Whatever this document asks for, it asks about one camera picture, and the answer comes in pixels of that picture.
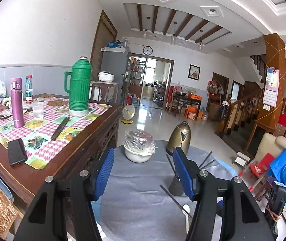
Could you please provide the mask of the white spoon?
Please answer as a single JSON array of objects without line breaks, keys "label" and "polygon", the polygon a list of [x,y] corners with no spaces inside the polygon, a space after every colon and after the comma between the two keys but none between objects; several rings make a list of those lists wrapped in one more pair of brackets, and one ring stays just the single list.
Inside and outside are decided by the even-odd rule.
[{"label": "white spoon", "polygon": [[182,213],[185,216],[185,230],[186,230],[186,233],[188,233],[189,227],[190,227],[189,225],[190,207],[188,204],[183,205]]}]

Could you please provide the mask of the red plastic child chair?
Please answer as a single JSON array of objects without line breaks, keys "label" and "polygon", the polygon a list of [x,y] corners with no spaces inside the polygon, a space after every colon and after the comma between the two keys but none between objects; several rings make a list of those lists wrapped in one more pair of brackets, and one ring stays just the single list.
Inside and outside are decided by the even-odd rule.
[{"label": "red plastic child chair", "polygon": [[238,174],[239,177],[242,177],[244,173],[250,169],[251,177],[255,176],[257,181],[249,187],[249,191],[252,192],[255,187],[262,181],[262,179],[267,175],[267,172],[270,169],[270,164],[275,160],[275,157],[270,153],[267,153],[260,162],[252,160],[245,168]]}]

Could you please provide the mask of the blue table cloth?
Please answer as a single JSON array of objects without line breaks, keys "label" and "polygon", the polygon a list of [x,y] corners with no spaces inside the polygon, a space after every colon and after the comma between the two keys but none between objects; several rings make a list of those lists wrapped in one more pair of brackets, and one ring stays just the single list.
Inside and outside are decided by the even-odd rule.
[{"label": "blue table cloth", "polygon": [[97,201],[91,201],[91,206],[97,224],[101,225],[101,199],[98,199]]}]

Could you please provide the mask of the dark grey utensil holder cup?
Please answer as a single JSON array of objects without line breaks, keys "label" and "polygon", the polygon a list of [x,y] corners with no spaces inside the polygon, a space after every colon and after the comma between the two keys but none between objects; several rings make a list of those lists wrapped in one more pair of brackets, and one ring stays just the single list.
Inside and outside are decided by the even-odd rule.
[{"label": "dark grey utensil holder cup", "polygon": [[168,187],[168,191],[173,196],[182,196],[184,193],[182,183],[180,182],[179,178],[174,176],[170,186]]}]

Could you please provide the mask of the black smartphone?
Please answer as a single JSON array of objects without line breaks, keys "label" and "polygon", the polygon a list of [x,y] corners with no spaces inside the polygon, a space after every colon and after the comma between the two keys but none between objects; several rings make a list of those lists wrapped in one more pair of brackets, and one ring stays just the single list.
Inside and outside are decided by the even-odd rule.
[{"label": "black smartphone", "polygon": [[27,161],[28,157],[21,138],[8,142],[8,156],[10,166],[16,166]]}]

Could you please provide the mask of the dark wooden sideboard table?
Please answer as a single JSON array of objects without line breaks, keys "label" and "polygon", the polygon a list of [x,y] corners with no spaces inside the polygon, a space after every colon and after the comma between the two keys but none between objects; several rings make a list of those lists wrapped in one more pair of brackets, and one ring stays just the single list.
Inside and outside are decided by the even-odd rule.
[{"label": "dark wooden sideboard table", "polygon": [[82,169],[89,168],[106,148],[116,146],[121,107],[115,103],[90,102],[109,104],[111,108],[80,132],[41,170],[26,163],[10,166],[8,150],[0,143],[0,178],[25,203],[31,203],[47,176],[70,179]]}]

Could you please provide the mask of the short dark chopstick on table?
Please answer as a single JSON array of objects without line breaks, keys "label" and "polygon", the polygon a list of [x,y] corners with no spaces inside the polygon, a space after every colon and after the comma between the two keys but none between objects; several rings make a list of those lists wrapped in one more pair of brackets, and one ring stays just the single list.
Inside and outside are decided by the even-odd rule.
[{"label": "short dark chopstick on table", "polygon": [[160,188],[172,199],[172,201],[182,210],[183,206],[174,198],[172,194],[162,185],[160,184]]}]

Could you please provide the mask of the wooden stair railing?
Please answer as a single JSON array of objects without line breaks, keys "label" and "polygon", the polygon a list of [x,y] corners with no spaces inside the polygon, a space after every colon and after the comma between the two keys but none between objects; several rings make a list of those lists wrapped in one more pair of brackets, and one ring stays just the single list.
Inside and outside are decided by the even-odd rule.
[{"label": "wooden stair railing", "polygon": [[[237,131],[242,122],[256,120],[259,115],[259,104],[262,102],[264,89],[257,90],[240,100],[226,106],[226,113],[215,131],[217,136]],[[286,113],[286,98],[283,99],[281,114]]]}]

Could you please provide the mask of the pink checkered table mat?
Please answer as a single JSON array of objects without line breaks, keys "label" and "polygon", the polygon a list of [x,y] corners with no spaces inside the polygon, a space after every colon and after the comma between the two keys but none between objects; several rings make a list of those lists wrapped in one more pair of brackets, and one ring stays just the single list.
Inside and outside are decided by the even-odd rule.
[{"label": "pink checkered table mat", "polygon": [[[89,103],[89,114],[73,116],[68,113],[68,105],[53,106],[57,97],[37,98],[44,102],[43,120],[36,120],[33,114],[24,115],[24,126],[15,128],[13,117],[0,119],[0,143],[5,148],[8,142],[21,138],[27,153],[29,166],[36,170],[43,169],[70,141],[72,141],[95,119],[104,114],[111,106],[109,104]],[[65,117],[70,117],[64,130],[55,141],[51,137]]]}]

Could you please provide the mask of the grey table cloth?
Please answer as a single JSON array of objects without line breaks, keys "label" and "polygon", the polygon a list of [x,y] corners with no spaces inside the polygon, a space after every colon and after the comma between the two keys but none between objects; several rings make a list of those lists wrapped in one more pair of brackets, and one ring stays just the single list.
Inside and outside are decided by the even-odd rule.
[{"label": "grey table cloth", "polygon": [[164,140],[155,141],[152,157],[134,163],[123,146],[101,197],[100,225],[111,240],[185,240],[185,216],[163,191],[174,178]]}]

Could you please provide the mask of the dark chopsticks pair on sideboard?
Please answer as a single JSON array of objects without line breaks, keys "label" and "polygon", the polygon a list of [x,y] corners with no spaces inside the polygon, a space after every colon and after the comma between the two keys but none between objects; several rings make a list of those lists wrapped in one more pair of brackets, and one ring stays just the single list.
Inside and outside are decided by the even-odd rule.
[{"label": "dark chopsticks pair on sideboard", "polygon": [[68,121],[70,120],[70,117],[65,117],[63,121],[59,124],[55,132],[53,133],[51,137],[51,141],[55,141],[59,134],[64,130],[65,126],[67,125]]}]

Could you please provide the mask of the bronze electric kettle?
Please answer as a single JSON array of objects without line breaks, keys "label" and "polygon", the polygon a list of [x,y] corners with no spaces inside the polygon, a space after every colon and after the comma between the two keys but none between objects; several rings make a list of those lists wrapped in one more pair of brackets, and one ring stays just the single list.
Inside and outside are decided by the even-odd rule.
[{"label": "bronze electric kettle", "polygon": [[173,156],[174,149],[176,147],[181,147],[182,151],[187,155],[190,147],[190,140],[191,128],[186,121],[183,121],[173,130],[166,147],[166,152],[170,156]]}]

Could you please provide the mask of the white ceramic bowl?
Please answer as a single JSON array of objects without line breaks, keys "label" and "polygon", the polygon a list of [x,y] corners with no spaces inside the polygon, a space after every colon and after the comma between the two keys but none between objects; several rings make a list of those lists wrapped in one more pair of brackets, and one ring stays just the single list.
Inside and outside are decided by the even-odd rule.
[{"label": "white ceramic bowl", "polygon": [[149,152],[136,152],[129,148],[127,143],[123,144],[125,156],[134,163],[144,163],[147,162],[151,157],[152,153]]}]

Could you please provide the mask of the clear plastic cup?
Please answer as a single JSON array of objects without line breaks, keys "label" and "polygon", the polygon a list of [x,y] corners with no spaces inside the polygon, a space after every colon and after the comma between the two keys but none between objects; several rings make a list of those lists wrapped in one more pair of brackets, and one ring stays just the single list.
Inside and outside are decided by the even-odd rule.
[{"label": "clear plastic cup", "polygon": [[43,120],[44,116],[44,102],[33,102],[32,103],[32,113],[36,120]]}]

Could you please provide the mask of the dark dining table far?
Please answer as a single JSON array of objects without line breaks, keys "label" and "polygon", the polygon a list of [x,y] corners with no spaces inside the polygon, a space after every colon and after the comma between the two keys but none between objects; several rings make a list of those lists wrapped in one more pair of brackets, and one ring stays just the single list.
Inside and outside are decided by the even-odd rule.
[{"label": "dark dining table far", "polygon": [[194,95],[194,94],[192,94],[192,97],[186,97],[186,96],[182,96],[182,95],[174,93],[172,95],[172,101],[176,101],[176,106],[174,107],[174,116],[178,115],[179,110],[181,110],[181,106],[183,106],[183,104],[187,104],[191,106],[192,105],[196,106],[197,108],[196,118],[198,117],[201,103],[202,103],[202,97]]}]

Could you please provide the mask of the plastic water bottle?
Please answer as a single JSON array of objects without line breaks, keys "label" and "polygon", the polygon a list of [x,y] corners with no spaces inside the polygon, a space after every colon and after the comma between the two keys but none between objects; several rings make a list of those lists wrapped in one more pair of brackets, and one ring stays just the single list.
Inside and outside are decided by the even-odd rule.
[{"label": "plastic water bottle", "polygon": [[25,101],[32,103],[33,101],[33,88],[32,88],[32,75],[27,76],[25,83]]}]

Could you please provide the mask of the purple thermos bottle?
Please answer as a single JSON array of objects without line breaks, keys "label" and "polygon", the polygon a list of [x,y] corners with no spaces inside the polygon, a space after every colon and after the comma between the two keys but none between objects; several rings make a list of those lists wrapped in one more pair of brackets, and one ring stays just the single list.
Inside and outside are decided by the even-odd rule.
[{"label": "purple thermos bottle", "polygon": [[14,121],[14,127],[24,126],[23,100],[22,100],[22,78],[15,77],[10,81],[11,108]]}]

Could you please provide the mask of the small round fan heater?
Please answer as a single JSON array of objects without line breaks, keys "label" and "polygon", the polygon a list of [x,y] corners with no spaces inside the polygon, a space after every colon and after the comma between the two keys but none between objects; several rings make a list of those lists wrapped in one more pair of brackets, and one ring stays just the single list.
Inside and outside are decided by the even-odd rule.
[{"label": "small round fan heater", "polygon": [[135,107],[131,104],[127,104],[122,110],[122,122],[124,124],[132,124],[133,117],[135,115]]}]

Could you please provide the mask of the green thermos jug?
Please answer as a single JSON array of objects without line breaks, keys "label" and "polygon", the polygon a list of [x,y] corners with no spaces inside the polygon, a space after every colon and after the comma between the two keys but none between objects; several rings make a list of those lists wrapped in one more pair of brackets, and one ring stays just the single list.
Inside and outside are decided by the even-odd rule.
[{"label": "green thermos jug", "polygon": [[65,72],[64,90],[69,94],[68,110],[70,115],[89,114],[89,92],[92,66],[87,57],[80,57],[72,66],[71,72]]}]

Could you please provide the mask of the framed flower picture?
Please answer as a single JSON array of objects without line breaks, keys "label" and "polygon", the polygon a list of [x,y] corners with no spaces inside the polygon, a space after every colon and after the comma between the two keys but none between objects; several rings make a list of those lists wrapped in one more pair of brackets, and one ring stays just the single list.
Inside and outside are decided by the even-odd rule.
[{"label": "framed flower picture", "polygon": [[199,80],[200,67],[190,64],[188,78],[193,80]]}]

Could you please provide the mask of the white rice cooker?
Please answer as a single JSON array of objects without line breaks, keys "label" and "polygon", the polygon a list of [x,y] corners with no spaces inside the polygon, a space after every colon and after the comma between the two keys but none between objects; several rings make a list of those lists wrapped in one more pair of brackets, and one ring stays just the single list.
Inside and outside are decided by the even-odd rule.
[{"label": "white rice cooker", "polygon": [[114,81],[114,75],[110,74],[108,72],[100,72],[98,74],[98,79],[101,82],[113,82]]}]

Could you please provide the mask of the grey refrigerator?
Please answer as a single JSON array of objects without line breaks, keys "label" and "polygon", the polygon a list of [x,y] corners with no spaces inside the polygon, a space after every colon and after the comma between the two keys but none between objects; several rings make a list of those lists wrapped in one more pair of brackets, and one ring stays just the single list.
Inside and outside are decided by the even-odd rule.
[{"label": "grey refrigerator", "polygon": [[131,50],[129,47],[104,47],[101,51],[100,70],[114,75],[114,82],[118,83],[117,103],[124,106],[129,87]]}]

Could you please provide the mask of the wall calendar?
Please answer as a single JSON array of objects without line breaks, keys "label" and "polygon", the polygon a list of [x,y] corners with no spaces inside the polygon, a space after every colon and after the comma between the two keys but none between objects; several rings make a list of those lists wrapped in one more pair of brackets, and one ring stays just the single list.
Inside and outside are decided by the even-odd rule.
[{"label": "wall calendar", "polygon": [[265,81],[263,104],[276,107],[279,89],[279,69],[268,68]]}]

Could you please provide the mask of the round wall clock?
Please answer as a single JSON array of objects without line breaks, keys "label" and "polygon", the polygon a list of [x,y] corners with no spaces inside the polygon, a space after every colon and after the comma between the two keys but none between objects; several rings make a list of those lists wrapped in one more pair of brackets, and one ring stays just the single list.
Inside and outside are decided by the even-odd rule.
[{"label": "round wall clock", "polygon": [[144,55],[152,55],[153,53],[153,49],[151,46],[144,46],[142,51]]}]

